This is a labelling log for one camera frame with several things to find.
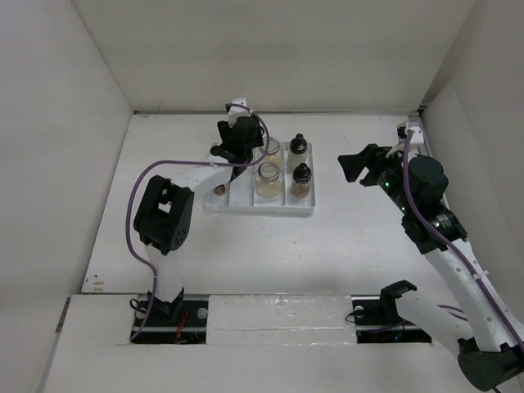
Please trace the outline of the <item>round glass jar silver lid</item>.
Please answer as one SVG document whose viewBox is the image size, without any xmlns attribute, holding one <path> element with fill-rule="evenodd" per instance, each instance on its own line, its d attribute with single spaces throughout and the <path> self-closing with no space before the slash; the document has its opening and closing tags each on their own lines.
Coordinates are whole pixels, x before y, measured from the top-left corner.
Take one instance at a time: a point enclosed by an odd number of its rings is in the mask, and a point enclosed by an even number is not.
<svg viewBox="0 0 524 393">
<path fill-rule="evenodd" d="M 261 164 L 272 163 L 282 168 L 283 155 L 280 142 L 274 138 L 269 137 L 264 144 L 259 147 L 260 157 L 262 158 Z"/>
</svg>

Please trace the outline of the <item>black-cap bottle white powder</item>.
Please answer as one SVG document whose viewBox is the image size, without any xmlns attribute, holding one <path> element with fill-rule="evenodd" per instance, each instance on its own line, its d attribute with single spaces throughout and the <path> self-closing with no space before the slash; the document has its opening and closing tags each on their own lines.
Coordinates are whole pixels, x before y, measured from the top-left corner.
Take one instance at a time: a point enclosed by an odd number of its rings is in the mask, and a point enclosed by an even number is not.
<svg viewBox="0 0 524 393">
<path fill-rule="evenodd" d="M 298 165 L 305 163 L 308 155 L 309 144 L 302 133 L 297 133 L 296 136 L 289 142 L 287 166 L 290 169 L 296 168 Z"/>
</svg>

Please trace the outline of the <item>black-cap bottle tan powder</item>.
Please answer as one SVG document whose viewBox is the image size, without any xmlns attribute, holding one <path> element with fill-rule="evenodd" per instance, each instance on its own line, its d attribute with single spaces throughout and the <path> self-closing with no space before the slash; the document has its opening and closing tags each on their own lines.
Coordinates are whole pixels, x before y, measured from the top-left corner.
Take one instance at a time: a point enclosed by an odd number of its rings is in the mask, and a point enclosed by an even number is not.
<svg viewBox="0 0 524 393">
<path fill-rule="evenodd" d="M 291 194 L 297 198 L 309 195 L 312 180 L 312 170 L 306 163 L 300 163 L 294 168 L 291 176 Z"/>
</svg>

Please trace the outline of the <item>small brown spice jar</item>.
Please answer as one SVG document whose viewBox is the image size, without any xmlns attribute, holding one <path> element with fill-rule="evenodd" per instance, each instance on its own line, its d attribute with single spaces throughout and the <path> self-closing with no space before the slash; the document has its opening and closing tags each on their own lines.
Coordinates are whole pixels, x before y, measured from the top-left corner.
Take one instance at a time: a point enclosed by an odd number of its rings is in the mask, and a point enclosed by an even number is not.
<svg viewBox="0 0 524 393">
<path fill-rule="evenodd" d="M 226 192 L 226 187 L 224 185 L 219 185 L 214 188 L 214 194 L 217 196 L 222 196 Z"/>
</svg>

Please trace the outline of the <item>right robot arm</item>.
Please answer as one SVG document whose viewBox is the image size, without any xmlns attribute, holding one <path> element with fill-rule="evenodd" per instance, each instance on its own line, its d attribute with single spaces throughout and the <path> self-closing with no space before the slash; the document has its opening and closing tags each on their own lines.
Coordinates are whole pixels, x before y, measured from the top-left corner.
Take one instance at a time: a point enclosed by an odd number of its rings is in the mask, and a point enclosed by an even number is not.
<svg viewBox="0 0 524 393">
<path fill-rule="evenodd" d="M 420 254 L 443 278 L 463 317 L 431 303 L 406 280 L 383 287 L 364 313 L 387 323 L 407 321 L 440 342 L 479 391 L 523 372 L 523 325 L 504 304 L 472 252 L 468 235 L 442 201 L 449 180 L 438 160 L 367 145 L 341 155 L 346 181 L 378 186 L 403 214 L 401 225 Z"/>
</svg>

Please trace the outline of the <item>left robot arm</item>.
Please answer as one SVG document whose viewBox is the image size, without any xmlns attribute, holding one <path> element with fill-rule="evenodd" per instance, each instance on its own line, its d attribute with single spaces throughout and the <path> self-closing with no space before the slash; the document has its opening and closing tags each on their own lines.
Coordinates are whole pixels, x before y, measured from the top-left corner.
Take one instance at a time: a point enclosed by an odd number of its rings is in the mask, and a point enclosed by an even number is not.
<svg viewBox="0 0 524 393">
<path fill-rule="evenodd" d="M 254 150 L 262 147 L 268 136 L 267 128 L 258 115 L 247 112 L 236 119 L 217 123 L 221 143 L 210 148 L 207 160 L 158 160 L 147 166 L 135 181 L 126 208 L 125 241 L 129 253 L 146 265 L 152 274 L 152 285 L 143 301 L 131 300 L 142 314 L 142 325 L 150 316 L 164 324 L 174 324 L 183 312 L 184 289 L 181 283 L 161 282 L 159 259 L 142 257 L 133 247 L 131 232 L 139 241 L 166 257 L 178 250 L 186 241 L 192 221 L 195 200 L 225 186 L 256 165 Z M 154 175 L 147 181 L 142 199 L 133 214 L 138 188 L 146 176 L 162 165 L 188 166 L 190 170 L 175 178 Z"/>
</svg>

